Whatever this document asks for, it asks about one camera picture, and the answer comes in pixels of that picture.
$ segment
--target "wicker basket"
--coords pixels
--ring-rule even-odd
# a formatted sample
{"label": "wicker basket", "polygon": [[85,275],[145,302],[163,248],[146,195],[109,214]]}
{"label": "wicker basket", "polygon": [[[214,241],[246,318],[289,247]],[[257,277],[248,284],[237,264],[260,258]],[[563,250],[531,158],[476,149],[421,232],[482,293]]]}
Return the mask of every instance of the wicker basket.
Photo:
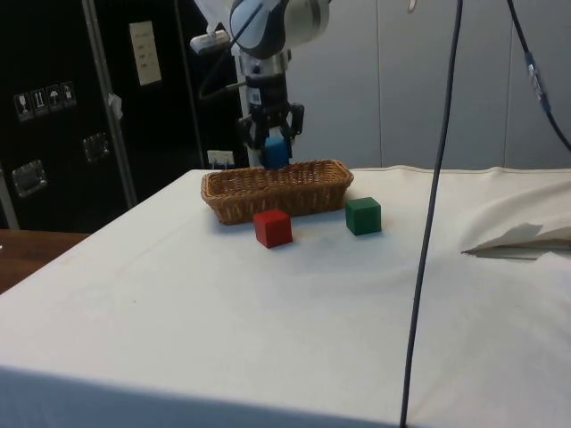
{"label": "wicker basket", "polygon": [[296,163],[279,170],[231,169],[203,178],[203,199],[220,223],[237,225],[280,209],[292,217],[340,210],[353,174],[337,160]]}

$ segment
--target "white wall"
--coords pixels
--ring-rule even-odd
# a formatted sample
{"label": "white wall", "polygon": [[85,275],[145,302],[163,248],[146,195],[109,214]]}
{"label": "white wall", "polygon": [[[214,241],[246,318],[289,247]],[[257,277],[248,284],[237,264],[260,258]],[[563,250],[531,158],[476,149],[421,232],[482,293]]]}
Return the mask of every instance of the white wall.
{"label": "white wall", "polygon": [[[553,112],[571,136],[571,2],[517,0]],[[297,160],[432,167],[442,124],[456,2],[334,0],[329,31],[294,51],[290,98],[306,106]],[[525,74],[501,0],[468,0],[446,168],[571,167]]]}
{"label": "white wall", "polygon": [[295,158],[381,165],[377,0],[335,0],[329,31],[295,49],[290,101],[305,105]]}

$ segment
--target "black cable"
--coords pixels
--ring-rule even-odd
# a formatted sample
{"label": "black cable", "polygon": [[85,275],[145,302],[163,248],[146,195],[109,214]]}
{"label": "black cable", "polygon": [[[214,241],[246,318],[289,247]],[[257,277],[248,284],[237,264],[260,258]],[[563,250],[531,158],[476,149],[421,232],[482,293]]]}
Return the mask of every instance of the black cable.
{"label": "black cable", "polygon": [[420,253],[420,262],[418,263],[417,285],[414,291],[414,303],[412,306],[412,317],[410,320],[409,347],[407,348],[407,362],[404,370],[404,387],[402,391],[402,408],[401,408],[401,428],[407,426],[407,414],[409,412],[409,395],[410,395],[410,374],[412,372],[412,356],[414,353],[414,343],[417,337],[418,311],[420,309],[420,295],[422,293],[422,284],[424,282],[426,257],[428,255],[428,246],[430,244],[430,234],[432,233],[432,224],[434,221],[434,210],[436,208],[436,195],[438,194],[438,183],[440,181],[440,171],[443,167],[444,149],[446,148],[446,140],[448,138],[448,124],[450,123],[450,111],[452,106],[452,89],[454,87],[454,71],[456,69],[456,52],[458,50],[458,41],[460,27],[462,23],[462,11],[464,8],[463,0],[458,0],[456,9],[456,22],[454,24],[454,32],[452,35],[452,48],[450,53],[450,61],[448,65],[448,78],[446,84],[446,101],[444,105],[443,129],[440,136],[440,145],[438,146],[438,154],[436,156],[436,165],[434,166],[434,175],[432,180],[432,189],[430,191],[430,202],[428,203],[428,214],[426,215],[426,228],[424,241],[422,242],[422,252]]}
{"label": "black cable", "polygon": [[561,143],[571,152],[571,143],[561,131],[557,121],[553,117],[553,113],[551,113],[551,105],[547,93],[545,92],[542,77],[540,75],[539,69],[537,64],[535,63],[534,56],[532,55],[531,51],[529,50],[529,45],[527,44],[527,40],[525,40],[524,31],[521,28],[521,23],[519,22],[519,17],[517,16],[516,7],[514,6],[513,0],[507,0],[509,12],[511,13],[511,19],[514,22],[514,27],[516,28],[517,37],[519,38],[519,43],[521,47],[524,49],[525,54],[525,63],[527,65],[527,72],[532,80],[532,85],[534,86],[535,95],[537,99],[542,105],[543,111],[549,120],[551,127],[561,140]]}
{"label": "black cable", "polygon": [[238,31],[236,33],[234,38],[230,41],[230,45],[228,45],[226,50],[220,55],[220,57],[218,58],[218,60],[214,64],[214,66],[212,67],[211,71],[208,73],[208,75],[204,79],[204,82],[200,85],[200,90],[198,91],[198,97],[199,97],[200,101],[211,101],[213,98],[218,98],[220,95],[226,94],[227,92],[231,92],[231,91],[228,91],[227,87],[224,87],[224,88],[220,89],[219,91],[216,91],[212,94],[205,94],[204,93],[206,91],[206,89],[208,89],[208,86],[210,86],[210,84],[212,83],[212,81],[214,80],[216,75],[218,74],[220,67],[222,67],[222,65],[224,64],[224,61],[232,54],[232,48],[234,47],[234,45],[236,44],[238,39],[248,29],[248,27],[250,26],[252,21],[255,19],[255,17],[258,15],[258,13],[260,12],[262,7],[263,7],[263,3],[260,3],[254,9],[254,11],[252,12],[252,15],[250,15],[250,18],[248,18],[246,20],[246,22],[244,23],[244,26],[240,29],[240,31]]}
{"label": "black cable", "polygon": [[521,47],[524,48],[524,53],[529,54],[529,46],[527,45],[527,40],[525,40],[524,31],[521,29],[521,24],[519,23],[519,18],[517,17],[516,6],[512,0],[508,0],[509,12],[511,13],[511,19],[514,21],[514,26],[516,27],[517,36],[519,37],[519,42]]}

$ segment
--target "table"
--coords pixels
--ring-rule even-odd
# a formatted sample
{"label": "table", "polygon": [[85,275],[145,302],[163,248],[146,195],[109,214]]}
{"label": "table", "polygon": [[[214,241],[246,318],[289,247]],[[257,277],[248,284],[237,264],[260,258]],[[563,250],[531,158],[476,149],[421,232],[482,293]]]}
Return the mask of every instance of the table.
{"label": "table", "polygon": [[[431,174],[355,171],[343,212],[296,218],[269,251],[221,226],[203,171],[0,296],[0,426],[378,427],[398,423]],[[568,238],[571,171],[446,171],[410,423],[567,427],[571,266],[477,259],[482,243]]]}
{"label": "table", "polygon": [[0,229],[0,294],[87,237],[83,234]]}

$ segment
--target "green cube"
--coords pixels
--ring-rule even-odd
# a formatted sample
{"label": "green cube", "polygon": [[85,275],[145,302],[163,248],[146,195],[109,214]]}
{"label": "green cube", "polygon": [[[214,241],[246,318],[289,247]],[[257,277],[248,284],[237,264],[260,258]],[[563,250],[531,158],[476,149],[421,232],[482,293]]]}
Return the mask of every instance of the green cube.
{"label": "green cube", "polygon": [[373,198],[348,201],[345,205],[347,227],[355,235],[367,235],[380,232],[381,206]]}

